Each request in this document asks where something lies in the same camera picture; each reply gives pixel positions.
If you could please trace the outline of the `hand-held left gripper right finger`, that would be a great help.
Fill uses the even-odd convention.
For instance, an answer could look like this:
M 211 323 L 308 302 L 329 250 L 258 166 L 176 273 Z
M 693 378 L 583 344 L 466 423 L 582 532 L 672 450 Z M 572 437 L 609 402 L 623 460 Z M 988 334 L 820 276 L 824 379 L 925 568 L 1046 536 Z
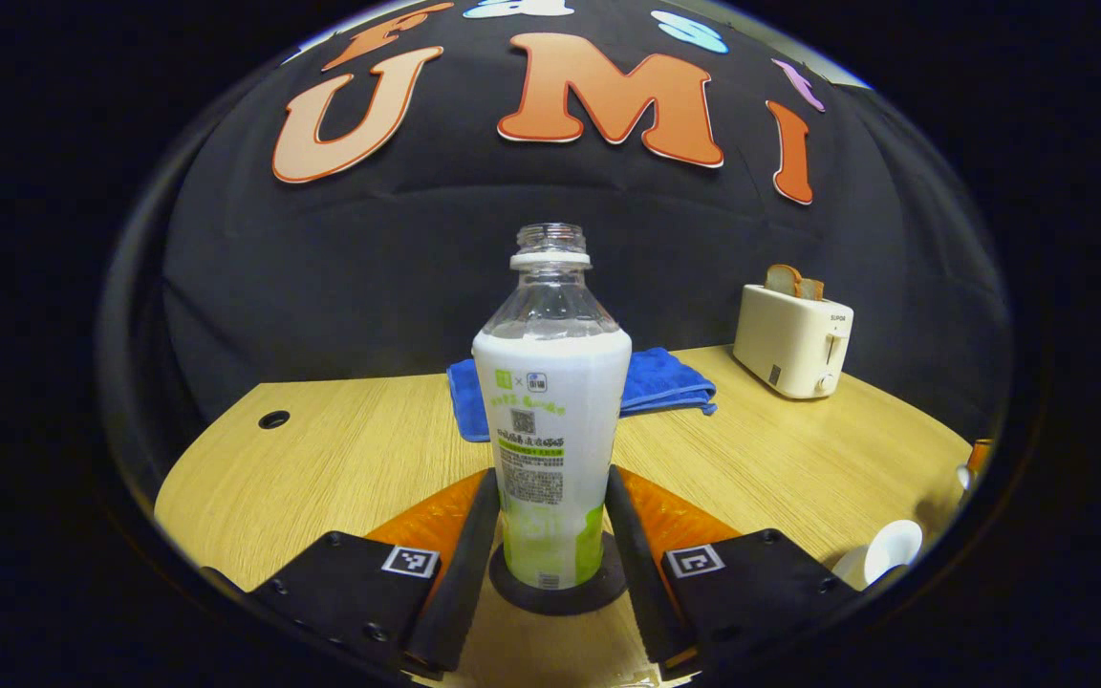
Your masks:
M 740 534 L 625 467 L 609 470 L 606 509 L 639 636 L 665 677 L 782 652 L 861 600 L 778 528 Z

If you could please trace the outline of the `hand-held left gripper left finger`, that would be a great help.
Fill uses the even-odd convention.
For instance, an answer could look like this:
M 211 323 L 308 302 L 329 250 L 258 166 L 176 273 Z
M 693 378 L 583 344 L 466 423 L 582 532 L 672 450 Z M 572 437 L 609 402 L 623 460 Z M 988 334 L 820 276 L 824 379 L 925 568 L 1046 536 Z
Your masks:
M 364 536 L 331 529 L 257 585 L 270 618 L 377 669 L 458 669 L 492 553 L 499 495 L 486 469 Z

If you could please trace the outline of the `blue folded towel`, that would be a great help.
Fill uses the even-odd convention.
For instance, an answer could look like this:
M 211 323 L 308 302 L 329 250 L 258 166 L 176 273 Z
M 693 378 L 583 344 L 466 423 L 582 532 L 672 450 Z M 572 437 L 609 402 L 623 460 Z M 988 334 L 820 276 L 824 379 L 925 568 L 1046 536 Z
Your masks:
M 453 413 L 465 441 L 489 441 L 484 397 L 472 358 L 447 367 Z M 718 409 L 712 380 L 663 348 L 631 354 L 619 416 L 622 419 L 669 409 L 700 409 L 711 417 Z

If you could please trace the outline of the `white saucer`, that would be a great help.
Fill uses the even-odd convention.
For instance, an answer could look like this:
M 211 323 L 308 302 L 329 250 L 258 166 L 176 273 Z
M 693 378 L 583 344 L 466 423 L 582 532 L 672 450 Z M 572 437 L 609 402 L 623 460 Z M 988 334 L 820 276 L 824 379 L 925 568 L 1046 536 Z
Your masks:
M 896 566 L 898 563 L 887 549 L 874 548 L 869 544 L 844 553 L 838 563 L 835 563 L 831 574 L 843 580 L 844 585 L 852 587 L 854 591 L 864 591 Z

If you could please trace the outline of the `cream toaster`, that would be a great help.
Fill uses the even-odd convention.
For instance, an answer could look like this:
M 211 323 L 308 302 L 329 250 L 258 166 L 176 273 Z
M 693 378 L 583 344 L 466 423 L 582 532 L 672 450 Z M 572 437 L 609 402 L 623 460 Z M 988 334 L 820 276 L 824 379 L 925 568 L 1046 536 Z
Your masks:
M 733 354 L 786 398 L 826 398 L 837 391 L 851 343 L 853 309 L 745 286 Z

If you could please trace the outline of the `white label water bottle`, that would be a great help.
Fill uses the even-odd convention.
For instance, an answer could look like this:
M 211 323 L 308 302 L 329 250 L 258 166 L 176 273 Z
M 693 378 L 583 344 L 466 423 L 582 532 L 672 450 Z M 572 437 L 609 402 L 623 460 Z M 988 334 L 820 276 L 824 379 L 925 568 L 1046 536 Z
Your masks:
M 501 491 L 506 570 L 568 591 L 602 566 L 602 509 L 633 345 L 592 291 L 580 226 L 528 223 L 515 288 L 471 353 Z

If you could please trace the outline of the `white teacup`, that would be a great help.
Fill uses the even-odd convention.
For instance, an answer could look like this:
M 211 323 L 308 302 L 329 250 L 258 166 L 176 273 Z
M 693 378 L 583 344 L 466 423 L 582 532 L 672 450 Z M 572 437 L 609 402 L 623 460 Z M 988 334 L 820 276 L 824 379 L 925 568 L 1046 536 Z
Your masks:
M 923 529 L 915 520 L 896 520 L 877 532 L 868 545 L 862 578 L 866 587 L 877 582 L 892 568 L 909 566 L 922 550 Z

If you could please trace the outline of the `dark round coaster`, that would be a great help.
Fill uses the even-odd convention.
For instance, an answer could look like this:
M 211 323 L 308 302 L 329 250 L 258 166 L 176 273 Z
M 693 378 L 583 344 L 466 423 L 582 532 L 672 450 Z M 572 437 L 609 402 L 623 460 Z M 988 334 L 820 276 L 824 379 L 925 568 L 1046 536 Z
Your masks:
M 611 532 L 602 532 L 602 559 L 593 578 L 564 591 L 542 591 L 531 585 L 521 583 L 516 576 L 506 569 L 503 545 L 499 545 L 490 556 L 489 580 L 498 596 L 501 596 L 508 604 L 517 607 L 526 613 L 550 618 L 597 613 L 603 607 L 615 602 L 628 588 L 623 565 L 617 553 L 615 536 Z

